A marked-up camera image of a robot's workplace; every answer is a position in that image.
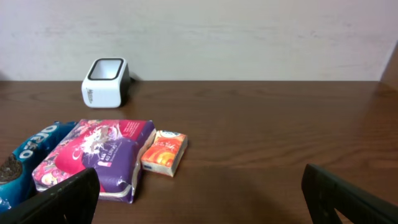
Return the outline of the small orange tissue packet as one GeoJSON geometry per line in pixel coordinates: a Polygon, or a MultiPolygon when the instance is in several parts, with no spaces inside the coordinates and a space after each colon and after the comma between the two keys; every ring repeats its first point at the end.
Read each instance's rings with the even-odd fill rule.
{"type": "Polygon", "coordinates": [[[187,146],[186,134],[159,130],[154,142],[141,157],[142,168],[173,177],[187,146]]]}

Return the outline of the red purple tissue pack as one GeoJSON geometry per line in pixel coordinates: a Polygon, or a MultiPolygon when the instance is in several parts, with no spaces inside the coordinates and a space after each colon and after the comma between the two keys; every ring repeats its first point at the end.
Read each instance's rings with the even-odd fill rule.
{"type": "Polygon", "coordinates": [[[100,199],[133,203],[141,177],[141,156],[155,133],[151,120],[83,119],[35,168],[35,187],[43,192],[94,168],[100,199]]]}

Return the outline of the white barcode scanner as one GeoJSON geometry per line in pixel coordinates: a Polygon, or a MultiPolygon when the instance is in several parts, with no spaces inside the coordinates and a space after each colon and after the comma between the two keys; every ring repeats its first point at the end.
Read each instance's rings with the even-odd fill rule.
{"type": "Polygon", "coordinates": [[[124,58],[99,58],[81,84],[83,101],[90,108],[118,108],[125,102],[130,84],[124,58]]]}

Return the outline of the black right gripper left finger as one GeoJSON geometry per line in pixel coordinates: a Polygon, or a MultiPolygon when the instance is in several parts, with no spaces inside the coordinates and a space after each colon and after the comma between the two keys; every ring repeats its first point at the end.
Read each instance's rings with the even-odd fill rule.
{"type": "Polygon", "coordinates": [[[87,168],[1,214],[7,223],[87,223],[93,220],[100,182],[87,168]]]}

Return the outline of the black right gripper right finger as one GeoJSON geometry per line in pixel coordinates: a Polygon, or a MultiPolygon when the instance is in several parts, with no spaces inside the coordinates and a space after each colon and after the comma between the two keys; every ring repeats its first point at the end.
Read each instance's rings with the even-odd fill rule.
{"type": "Polygon", "coordinates": [[[397,206],[315,164],[305,166],[301,187],[314,223],[341,223],[338,213],[353,223],[397,223],[397,206]]]}

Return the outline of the blue Oreo cookie pack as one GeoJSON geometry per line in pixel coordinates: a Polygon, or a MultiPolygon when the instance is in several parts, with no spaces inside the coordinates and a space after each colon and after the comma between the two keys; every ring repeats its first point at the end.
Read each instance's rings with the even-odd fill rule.
{"type": "Polygon", "coordinates": [[[53,123],[25,140],[1,164],[2,213],[35,194],[32,172],[75,126],[75,121],[53,123]]]}

